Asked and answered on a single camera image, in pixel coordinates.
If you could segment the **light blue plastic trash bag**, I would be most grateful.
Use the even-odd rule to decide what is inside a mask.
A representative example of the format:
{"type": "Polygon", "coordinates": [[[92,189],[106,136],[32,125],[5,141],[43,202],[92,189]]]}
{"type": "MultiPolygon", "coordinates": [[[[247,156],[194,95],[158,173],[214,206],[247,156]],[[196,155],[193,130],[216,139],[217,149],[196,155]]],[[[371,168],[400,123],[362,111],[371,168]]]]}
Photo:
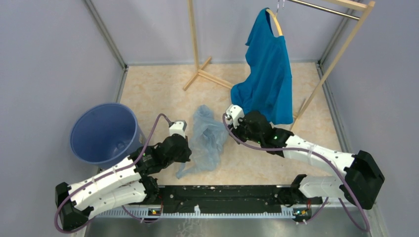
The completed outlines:
{"type": "Polygon", "coordinates": [[[176,172],[177,179],[203,171],[214,171],[220,164],[220,156],[228,132],[222,122],[214,119],[214,112],[207,105],[200,105],[193,114],[193,134],[189,140],[192,166],[182,163],[176,172]]]}

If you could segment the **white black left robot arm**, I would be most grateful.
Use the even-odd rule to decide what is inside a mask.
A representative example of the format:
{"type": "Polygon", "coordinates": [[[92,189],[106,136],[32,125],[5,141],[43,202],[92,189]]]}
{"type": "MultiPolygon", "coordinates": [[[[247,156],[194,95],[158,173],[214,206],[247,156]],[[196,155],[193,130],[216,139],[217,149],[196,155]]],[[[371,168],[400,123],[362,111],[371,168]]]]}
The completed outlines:
{"type": "Polygon", "coordinates": [[[163,142],[139,147],[121,162],[78,183],[62,182],[55,187],[56,229],[73,233],[96,215],[131,203],[153,204],[159,196],[159,173],[174,162],[190,161],[186,135],[173,134],[163,142]]]}

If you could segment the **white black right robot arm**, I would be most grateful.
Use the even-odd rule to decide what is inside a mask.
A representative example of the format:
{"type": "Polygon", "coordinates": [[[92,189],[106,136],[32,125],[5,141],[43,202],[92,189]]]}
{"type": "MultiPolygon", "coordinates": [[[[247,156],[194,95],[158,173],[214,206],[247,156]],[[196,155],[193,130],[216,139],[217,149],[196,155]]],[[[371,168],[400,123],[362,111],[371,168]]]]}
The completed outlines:
{"type": "Polygon", "coordinates": [[[233,139],[245,146],[252,146],[283,158],[305,162],[328,173],[327,176],[298,175],[290,198],[295,203],[304,203],[308,198],[344,198],[362,209],[372,209],[383,186],[385,177],[373,156],[363,150],[356,154],[324,148],[293,132],[273,127],[258,111],[245,114],[241,107],[231,105],[224,117],[226,127],[233,139]]]}

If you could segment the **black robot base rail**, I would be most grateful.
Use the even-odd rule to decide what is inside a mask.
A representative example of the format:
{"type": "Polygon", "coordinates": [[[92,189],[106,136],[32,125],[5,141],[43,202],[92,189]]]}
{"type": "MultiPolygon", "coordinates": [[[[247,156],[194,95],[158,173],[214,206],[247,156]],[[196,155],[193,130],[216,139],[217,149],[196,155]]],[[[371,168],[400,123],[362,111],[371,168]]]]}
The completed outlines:
{"type": "Polygon", "coordinates": [[[198,206],[204,214],[280,213],[282,207],[296,204],[322,204],[321,197],[307,198],[291,186],[277,185],[218,185],[160,186],[154,197],[141,205],[163,207],[163,213],[192,213],[198,206]]]}

